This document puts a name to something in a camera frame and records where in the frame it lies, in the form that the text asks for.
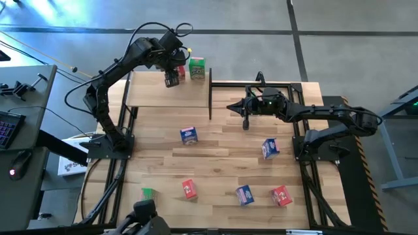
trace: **wooden board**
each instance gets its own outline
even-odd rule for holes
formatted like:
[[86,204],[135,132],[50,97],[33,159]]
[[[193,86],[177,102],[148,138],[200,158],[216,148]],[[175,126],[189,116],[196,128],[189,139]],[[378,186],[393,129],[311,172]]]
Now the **wooden board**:
[[208,107],[209,73],[206,79],[191,80],[187,72],[180,85],[165,87],[164,72],[132,72],[127,106]]
[[[318,83],[302,83],[302,87],[306,105],[323,104]],[[125,175],[119,220],[133,210],[141,188],[151,187],[158,192],[159,215],[172,228],[308,228],[300,169],[291,145],[293,126],[274,117],[251,116],[249,130],[243,131],[242,118],[225,107],[244,95],[243,88],[214,88],[212,120],[207,108],[139,108],[135,150]],[[326,121],[309,124],[311,129],[328,127]],[[190,126],[197,128],[199,143],[184,146],[179,130]],[[270,161],[262,159],[261,144],[267,137],[276,137],[281,151]],[[85,213],[103,193],[108,163],[101,161],[90,176]],[[318,162],[318,171],[324,197],[350,224],[338,169]],[[199,197],[194,202],[185,199],[182,189],[182,182],[188,179],[197,186]],[[245,184],[249,184],[255,202],[241,207],[235,189]],[[280,185],[287,186],[293,199],[283,208],[273,205],[269,194]],[[312,201],[319,221],[316,202]],[[81,220],[79,211],[75,222]]]

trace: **wooden table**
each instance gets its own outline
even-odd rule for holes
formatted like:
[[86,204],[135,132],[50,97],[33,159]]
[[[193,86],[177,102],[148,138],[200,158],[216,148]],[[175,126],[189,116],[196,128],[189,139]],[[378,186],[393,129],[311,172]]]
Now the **wooden table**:
[[[109,91],[114,121],[119,115],[123,87],[124,81],[119,81]],[[318,83],[303,82],[302,88],[306,105],[323,104]],[[159,215],[172,228],[308,228],[300,169],[291,143],[293,126],[274,117],[251,116],[249,130],[243,131],[242,118],[225,107],[244,96],[243,88],[214,87],[212,120],[206,108],[139,108],[133,131],[135,149],[125,175],[119,220],[133,210],[141,188],[151,187],[158,191]],[[309,124],[311,129],[328,127],[326,121]],[[197,128],[199,143],[184,146],[179,130],[190,126]],[[278,139],[280,154],[265,161],[261,144],[268,137]],[[108,164],[101,161],[90,176],[84,197],[86,213],[102,196]],[[350,224],[338,169],[328,162],[317,165],[324,197]],[[199,197],[195,202],[184,196],[182,182],[188,179],[197,186]],[[250,186],[255,202],[241,207],[235,189],[245,184]],[[269,193],[280,185],[286,185],[293,199],[283,208],[273,205]],[[316,200],[312,201],[319,221]],[[80,210],[74,222],[78,221]]]

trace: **black desk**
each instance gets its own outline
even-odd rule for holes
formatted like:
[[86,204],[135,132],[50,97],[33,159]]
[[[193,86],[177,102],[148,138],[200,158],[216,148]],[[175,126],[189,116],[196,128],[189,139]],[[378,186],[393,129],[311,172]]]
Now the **black desk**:
[[[35,91],[28,91],[24,95],[26,101],[12,96],[0,96],[0,110],[6,112],[22,106],[46,108],[56,71],[56,65],[0,68],[0,82],[9,87],[14,87],[16,81],[32,84],[38,78],[38,73],[48,79],[48,82],[41,80],[35,86]],[[42,201],[43,192],[40,187],[50,151],[86,164],[86,153],[40,130],[44,108],[19,108],[11,111],[25,115],[26,118],[9,149],[0,149],[0,231],[26,229],[29,220],[36,217],[34,213],[39,211]],[[11,181],[8,176],[10,162],[23,149],[33,149],[27,173],[22,179]]]
[[39,210],[37,206],[42,185],[42,174],[48,159],[47,148],[35,148],[25,176],[12,181],[8,177],[8,168],[19,150],[0,154],[0,231],[23,230]]

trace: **small box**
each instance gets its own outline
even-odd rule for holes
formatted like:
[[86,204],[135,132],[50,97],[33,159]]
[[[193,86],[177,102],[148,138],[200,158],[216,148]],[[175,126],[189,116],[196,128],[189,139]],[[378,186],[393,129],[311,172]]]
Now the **small box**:
[[191,200],[197,198],[196,187],[193,180],[184,181],[183,190],[187,199]]
[[263,150],[263,157],[265,160],[273,159],[280,153],[276,138],[268,138],[261,146]]
[[205,58],[190,57],[190,60],[189,60],[190,79],[204,80],[204,64],[205,63],[206,63]]
[[272,199],[278,206],[285,206],[292,202],[292,198],[284,185],[272,190]]
[[247,204],[254,202],[253,195],[251,194],[251,191],[248,185],[244,185],[244,186],[237,188],[236,195],[240,201],[241,206],[245,206]]
[[143,200],[154,200],[157,201],[157,191],[150,189],[150,188],[142,188],[141,189],[141,201]]
[[178,72],[178,80],[181,82],[185,81],[185,69],[183,65],[180,65],[179,67],[176,68],[177,72]]
[[197,143],[197,132],[195,127],[180,130],[180,135],[182,136],[182,142],[184,145]]

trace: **keyboard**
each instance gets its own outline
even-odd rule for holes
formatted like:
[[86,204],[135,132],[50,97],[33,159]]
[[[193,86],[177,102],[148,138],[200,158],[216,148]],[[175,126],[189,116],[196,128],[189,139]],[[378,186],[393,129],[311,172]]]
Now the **keyboard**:
[[0,149],[7,149],[18,134],[26,116],[0,111]]

